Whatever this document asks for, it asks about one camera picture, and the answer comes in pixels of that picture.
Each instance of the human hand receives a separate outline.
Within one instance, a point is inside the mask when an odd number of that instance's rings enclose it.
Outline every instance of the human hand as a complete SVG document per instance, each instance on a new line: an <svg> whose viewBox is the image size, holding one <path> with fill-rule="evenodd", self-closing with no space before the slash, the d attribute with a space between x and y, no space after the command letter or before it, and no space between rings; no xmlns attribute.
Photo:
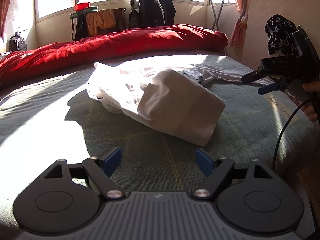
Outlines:
<svg viewBox="0 0 320 240"><path fill-rule="evenodd" d="M307 92L320 93L320 81L312 82L309 84L303 84L302 87ZM296 102L299 103L299 105L302 104L302 102L300 102L297 98L295 98L295 100L296 100ZM309 120L311 122L315 122L318 119L318 115L317 115L317 113L315 113L315 108L313 106L305 106L304 105L301 109L307 115L307 117L309 118Z"/></svg>

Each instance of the gray gripper base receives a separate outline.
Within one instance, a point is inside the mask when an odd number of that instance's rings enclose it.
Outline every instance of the gray gripper base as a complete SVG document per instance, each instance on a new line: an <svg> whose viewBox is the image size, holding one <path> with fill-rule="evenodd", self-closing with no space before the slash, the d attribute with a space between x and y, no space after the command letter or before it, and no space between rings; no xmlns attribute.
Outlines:
<svg viewBox="0 0 320 240"><path fill-rule="evenodd" d="M87 226L61 236L38 236L22 231L18 240L298 240L295 233L257 237L223 222L212 204L195 201L186 192L132 192L108 202Z"/></svg>

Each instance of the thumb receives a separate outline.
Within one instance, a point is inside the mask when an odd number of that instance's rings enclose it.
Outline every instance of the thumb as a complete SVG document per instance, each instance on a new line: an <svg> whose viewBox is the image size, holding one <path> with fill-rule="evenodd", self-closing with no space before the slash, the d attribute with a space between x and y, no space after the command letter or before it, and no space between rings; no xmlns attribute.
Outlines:
<svg viewBox="0 0 320 240"><path fill-rule="evenodd" d="M320 93L320 81L312 82L309 84L302 84L302 87L307 92Z"/></svg>

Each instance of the red curtain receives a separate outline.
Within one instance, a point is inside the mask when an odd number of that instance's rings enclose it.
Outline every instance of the red curtain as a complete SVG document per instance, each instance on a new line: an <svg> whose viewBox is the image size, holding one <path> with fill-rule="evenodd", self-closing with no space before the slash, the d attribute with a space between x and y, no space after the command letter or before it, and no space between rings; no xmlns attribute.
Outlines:
<svg viewBox="0 0 320 240"><path fill-rule="evenodd" d="M247 17L248 17L248 2L249 0L236 0L237 9L240 13L240 17L238 18L235 28L233 29L233 33L229 44L233 47L242 47L244 43L244 32L242 29L247 28Z"/></svg>
<svg viewBox="0 0 320 240"><path fill-rule="evenodd" d="M4 38L4 24L7 17L10 0L0 0L0 38Z"/></svg>

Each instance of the black fabric with white stars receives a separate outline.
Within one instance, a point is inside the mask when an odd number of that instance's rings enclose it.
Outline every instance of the black fabric with white stars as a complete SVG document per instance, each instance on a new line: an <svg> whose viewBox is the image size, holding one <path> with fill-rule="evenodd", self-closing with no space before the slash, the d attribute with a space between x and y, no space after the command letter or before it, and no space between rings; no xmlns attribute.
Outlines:
<svg viewBox="0 0 320 240"><path fill-rule="evenodd" d="M276 14L266 24L265 31L268 34L268 52L270 55L280 51L285 55L298 56L292 33L297 31L292 21Z"/></svg>

